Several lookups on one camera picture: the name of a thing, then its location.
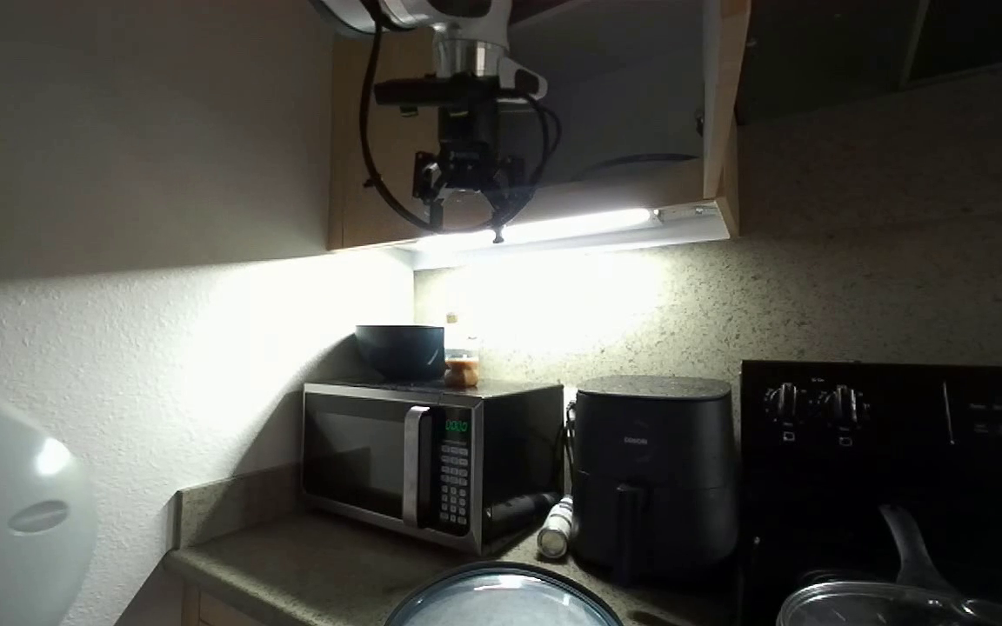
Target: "stove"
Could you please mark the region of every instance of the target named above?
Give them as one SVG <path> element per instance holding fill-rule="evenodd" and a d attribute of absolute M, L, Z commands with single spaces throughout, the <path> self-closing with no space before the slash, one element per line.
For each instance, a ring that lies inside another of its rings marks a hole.
<path fill-rule="evenodd" d="M 944 577 L 1002 600 L 1002 368 L 746 360 L 738 623 L 810 579 L 895 579 L 879 504 Z"/>

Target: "fluorescent light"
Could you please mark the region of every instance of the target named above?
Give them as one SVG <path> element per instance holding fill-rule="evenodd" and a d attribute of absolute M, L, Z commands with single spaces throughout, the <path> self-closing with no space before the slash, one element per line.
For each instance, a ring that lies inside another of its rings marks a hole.
<path fill-rule="evenodd" d="M 501 230 L 503 242 L 546 242 L 546 239 L 578 239 L 596 234 L 618 234 L 655 221 L 655 208 L 614 208 L 614 211 L 586 211 L 586 216 L 563 216 L 563 217 L 543 217 L 543 221 L 514 221 Z M 494 246 L 491 230 L 472 234 L 443 234 L 443 236 L 421 236 L 414 250 L 487 250 Z"/>

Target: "frying pan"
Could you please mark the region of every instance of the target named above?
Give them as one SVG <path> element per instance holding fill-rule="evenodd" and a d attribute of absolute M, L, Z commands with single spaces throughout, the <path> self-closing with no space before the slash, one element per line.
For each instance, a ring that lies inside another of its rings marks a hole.
<path fill-rule="evenodd" d="M 919 521 L 879 504 L 898 548 L 895 579 L 820 579 L 779 603 L 775 626 L 1002 626 L 1002 603 L 968 597 L 932 568 Z"/>

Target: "backsplash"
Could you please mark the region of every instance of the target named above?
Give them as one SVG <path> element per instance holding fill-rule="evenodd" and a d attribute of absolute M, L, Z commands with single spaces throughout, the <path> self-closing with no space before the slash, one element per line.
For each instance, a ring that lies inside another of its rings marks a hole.
<path fill-rule="evenodd" d="M 496 380 L 742 358 L 1002 366 L 1002 69 L 742 132 L 735 242 L 416 274 Z"/>

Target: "bowl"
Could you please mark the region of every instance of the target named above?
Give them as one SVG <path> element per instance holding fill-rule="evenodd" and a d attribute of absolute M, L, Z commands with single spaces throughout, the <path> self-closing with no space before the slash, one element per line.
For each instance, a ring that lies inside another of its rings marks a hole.
<path fill-rule="evenodd" d="M 387 383 L 440 383 L 445 368 L 445 329 L 434 322 L 361 322 L 357 353 Z"/>

